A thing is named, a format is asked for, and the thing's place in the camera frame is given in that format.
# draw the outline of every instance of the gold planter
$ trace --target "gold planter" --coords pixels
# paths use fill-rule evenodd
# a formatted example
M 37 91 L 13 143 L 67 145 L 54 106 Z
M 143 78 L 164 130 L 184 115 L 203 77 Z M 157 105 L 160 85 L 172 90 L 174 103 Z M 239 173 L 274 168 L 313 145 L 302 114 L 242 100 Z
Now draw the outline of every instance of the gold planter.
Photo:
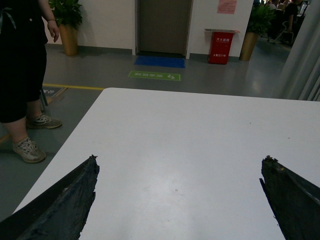
M 249 61 L 254 51 L 259 35 L 254 32 L 246 32 L 241 48 L 239 60 Z
M 60 36 L 64 53 L 67 56 L 75 56 L 78 54 L 78 31 L 70 25 L 59 26 Z

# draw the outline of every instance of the blue floor mat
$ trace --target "blue floor mat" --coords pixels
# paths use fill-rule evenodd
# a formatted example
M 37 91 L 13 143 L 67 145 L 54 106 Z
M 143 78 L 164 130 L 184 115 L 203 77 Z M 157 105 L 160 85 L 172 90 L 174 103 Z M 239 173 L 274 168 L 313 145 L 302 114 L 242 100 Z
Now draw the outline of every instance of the blue floor mat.
M 162 57 L 162 56 L 138 56 L 135 65 L 159 66 L 169 68 L 185 69 L 183 58 Z

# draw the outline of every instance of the green plant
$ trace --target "green plant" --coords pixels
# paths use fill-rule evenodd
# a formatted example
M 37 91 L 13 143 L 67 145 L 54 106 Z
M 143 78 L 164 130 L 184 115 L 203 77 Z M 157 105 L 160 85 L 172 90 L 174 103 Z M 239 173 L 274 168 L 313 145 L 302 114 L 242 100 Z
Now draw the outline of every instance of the green plant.
M 270 20 L 276 17 L 274 12 L 275 10 L 270 9 L 268 6 L 253 7 L 246 31 L 259 35 L 265 34 L 271 27 Z
M 74 29 L 78 29 L 78 25 L 82 23 L 82 16 L 78 3 L 79 0 L 49 0 L 48 3 L 52 9 L 58 27 L 70 25 Z

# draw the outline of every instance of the black shirt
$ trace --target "black shirt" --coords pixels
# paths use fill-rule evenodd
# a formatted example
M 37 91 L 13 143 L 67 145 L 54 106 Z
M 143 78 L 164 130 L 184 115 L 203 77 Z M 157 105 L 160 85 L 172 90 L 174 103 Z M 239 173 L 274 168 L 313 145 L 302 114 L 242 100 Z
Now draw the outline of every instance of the black shirt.
M 38 0 L 1 2 L 0 46 L 37 46 L 48 42 Z

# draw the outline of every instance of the red fire extinguisher box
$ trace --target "red fire extinguisher box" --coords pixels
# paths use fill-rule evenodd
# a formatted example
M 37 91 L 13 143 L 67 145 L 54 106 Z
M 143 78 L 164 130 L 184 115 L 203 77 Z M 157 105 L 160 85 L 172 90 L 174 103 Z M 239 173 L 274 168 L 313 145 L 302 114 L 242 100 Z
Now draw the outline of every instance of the red fire extinguisher box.
M 210 64 L 227 64 L 230 47 L 235 30 L 206 29 L 212 32 L 208 62 Z

